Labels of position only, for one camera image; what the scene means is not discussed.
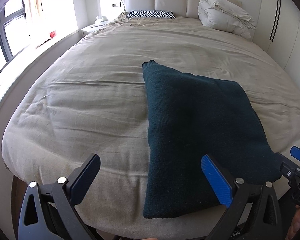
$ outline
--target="wall socket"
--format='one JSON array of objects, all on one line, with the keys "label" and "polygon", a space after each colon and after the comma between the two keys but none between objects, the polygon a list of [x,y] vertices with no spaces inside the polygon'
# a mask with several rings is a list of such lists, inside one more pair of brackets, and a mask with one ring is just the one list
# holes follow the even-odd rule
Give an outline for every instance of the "wall socket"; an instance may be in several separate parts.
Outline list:
[{"label": "wall socket", "polygon": [[121,7],[121,2],[111,4],[112,7]]}]

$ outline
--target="bed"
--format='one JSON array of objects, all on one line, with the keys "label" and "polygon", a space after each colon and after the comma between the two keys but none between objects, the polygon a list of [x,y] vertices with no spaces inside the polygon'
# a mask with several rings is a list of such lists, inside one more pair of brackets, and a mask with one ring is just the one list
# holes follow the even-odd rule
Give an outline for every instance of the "bed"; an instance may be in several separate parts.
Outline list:
[{"label": "bed", "polygon": [[[237,81],[271,149],[285,156],[292,146],[300,147],[300,92],[256,44],[202,26],[199,0],[122,1],[126,11],[166,9],[176,18],[121,15],[69,49],[13,114],[2,142],[3,160],[21,180],[47,184],[68,176],[96,151],[100,172],[76,206],[86,224],[134,239],[206,236],[224,206],[173,219],[142,216],[150,154],[142,63],[153,59],[182,72]],[[285,178],[274,187],[278,197],[289,189]]]}]

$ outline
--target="zebra print pillow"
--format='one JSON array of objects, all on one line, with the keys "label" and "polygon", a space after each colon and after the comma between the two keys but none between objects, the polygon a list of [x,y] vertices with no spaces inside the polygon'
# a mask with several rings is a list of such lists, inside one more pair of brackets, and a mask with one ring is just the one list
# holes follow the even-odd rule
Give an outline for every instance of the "zebra print pillow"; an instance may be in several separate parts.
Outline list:
[{"label": "zebra print pillow", "polygon": [[162,11],[162,10],[133,10],[129,12],[127,18],[136,17],[160,17],[160,18],[170,18],[175,19],[173,12]]}]

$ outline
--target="red object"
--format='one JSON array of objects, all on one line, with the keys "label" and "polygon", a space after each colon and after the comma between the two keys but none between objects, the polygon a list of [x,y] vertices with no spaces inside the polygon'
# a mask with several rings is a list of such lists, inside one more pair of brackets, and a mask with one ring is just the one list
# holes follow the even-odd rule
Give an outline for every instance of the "red object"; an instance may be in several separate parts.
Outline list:
[{"label": "red object", "polygon": [[56,35],[57,35],[56,31],[50,32],[50,37],[51,37],[51,38],[53,38],[53,37],[56,36]]}]

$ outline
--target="cabinet handle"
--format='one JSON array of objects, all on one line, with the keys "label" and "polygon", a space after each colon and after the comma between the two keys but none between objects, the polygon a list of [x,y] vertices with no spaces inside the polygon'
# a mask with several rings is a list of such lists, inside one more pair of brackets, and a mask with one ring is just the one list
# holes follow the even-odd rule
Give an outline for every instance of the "cabinet handle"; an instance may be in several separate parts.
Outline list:
[{"label": "cabinet handle", "polygon": [[279,3],[279,13],[278,13],[277,25],[275,26],[275,30],[274,30],[274,34],[273,34],[273,37],[272,37],[272,41],[271,41],[271,42],[273,42],[273,39],[274,39],[274,36],[275,36],[275,32],[277,31],[278,22],[279,22],[279,17],[280,17],[280,10],[281,10],[281,0],[280,0],[280,3]]},{"label": "cabinet handle", "polygon": [[279,0],[277,0],[277,10],[275,11],[274,23],[273,23],[272,32],[271,32],[270,39],[269,39],[270,41],[271,41],[271,37],[272,37],[272,34],[273,34],[273,30],[274,30],[275,22],[276,22],[276,20],[277,20],[277,15],[278,15],[278,6],[279,6]]}]

